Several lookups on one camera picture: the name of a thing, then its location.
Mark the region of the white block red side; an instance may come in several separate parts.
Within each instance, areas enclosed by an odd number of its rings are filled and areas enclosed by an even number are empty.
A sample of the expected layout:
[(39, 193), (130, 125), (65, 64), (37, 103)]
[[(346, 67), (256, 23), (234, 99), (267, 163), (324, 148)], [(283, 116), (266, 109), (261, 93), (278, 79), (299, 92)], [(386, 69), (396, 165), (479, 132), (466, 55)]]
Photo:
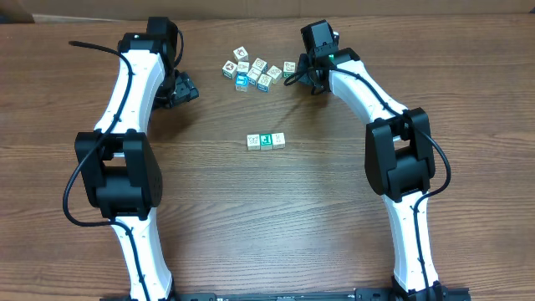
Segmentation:
[(283, 149), (286, 145), (285, 135), (283, 132), (273, 133), (273, 149)]

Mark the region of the white block green side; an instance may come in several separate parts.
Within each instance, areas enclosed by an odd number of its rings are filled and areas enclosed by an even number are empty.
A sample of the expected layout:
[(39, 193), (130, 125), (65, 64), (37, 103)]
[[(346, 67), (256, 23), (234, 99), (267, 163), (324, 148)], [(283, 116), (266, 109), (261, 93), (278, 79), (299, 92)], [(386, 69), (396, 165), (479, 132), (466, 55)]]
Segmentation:
[(271, 134), (260, 134), (260, 149), (272, 150), (273, 149), (273, 137)]

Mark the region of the white block butterfly picture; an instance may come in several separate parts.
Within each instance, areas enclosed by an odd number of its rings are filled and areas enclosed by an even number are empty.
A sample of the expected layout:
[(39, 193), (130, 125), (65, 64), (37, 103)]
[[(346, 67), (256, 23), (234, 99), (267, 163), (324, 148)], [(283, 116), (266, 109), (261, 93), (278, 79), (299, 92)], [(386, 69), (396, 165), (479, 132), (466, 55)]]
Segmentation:
[(259, 151), (261, 149), (260, 135), (247, 135), (247, 149), (249, 151)]

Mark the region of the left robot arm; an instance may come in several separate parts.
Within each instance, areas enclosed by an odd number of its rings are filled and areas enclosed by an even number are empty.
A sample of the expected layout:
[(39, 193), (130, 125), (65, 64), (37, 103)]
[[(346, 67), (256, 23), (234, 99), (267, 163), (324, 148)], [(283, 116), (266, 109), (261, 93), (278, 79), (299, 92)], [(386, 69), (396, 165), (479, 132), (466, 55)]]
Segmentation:
[(130, 277), (128, 300), (176, 300), (157, 226), (161, 169), (147, 138), (154, 110), (198, 97), (189, 75), (177, 70), (184, 48), (180, 29), (151, 17), (143, 33), (126, 33), (110, 102), (94, 129), (77, 134), (78, 165), (63, 196), (64, 215), (79, 227), (112, 227)]

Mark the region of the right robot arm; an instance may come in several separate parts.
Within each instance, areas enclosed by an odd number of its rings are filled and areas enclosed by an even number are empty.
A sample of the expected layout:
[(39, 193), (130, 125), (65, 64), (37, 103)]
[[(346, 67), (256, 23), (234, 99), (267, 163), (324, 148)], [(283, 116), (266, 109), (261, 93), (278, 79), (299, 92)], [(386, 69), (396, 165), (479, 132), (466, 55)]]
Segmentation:
[(286, 79), (308, 84), (313, 94), (330, 92), (365, 124), (364, 169), (388, 212), (395, 267), (391, 300), (447, 300), (431, 255), (427, 223), (435, 157), (445, 153), (431, 136), (428, 114), (391, 98), (369, 75), (359, 55), (339, 48), (339, 35), (325, 20), (300, 30), (305, 51)]

